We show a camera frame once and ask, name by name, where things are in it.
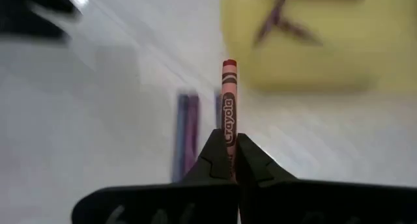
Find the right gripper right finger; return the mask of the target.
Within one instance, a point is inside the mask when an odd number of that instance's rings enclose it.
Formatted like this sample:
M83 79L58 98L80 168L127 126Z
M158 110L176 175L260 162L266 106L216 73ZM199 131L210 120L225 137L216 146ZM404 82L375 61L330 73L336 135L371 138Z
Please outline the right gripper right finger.
M242 223L415 223L416 188L297 178L237 137Z

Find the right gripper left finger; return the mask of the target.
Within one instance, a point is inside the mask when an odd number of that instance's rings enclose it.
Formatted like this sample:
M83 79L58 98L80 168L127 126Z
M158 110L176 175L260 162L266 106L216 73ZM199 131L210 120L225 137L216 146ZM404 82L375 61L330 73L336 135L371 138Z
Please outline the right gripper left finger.
M224 135L215 129L180 181L99 189L76 203L71 222L237 223L238 196L229 177Z

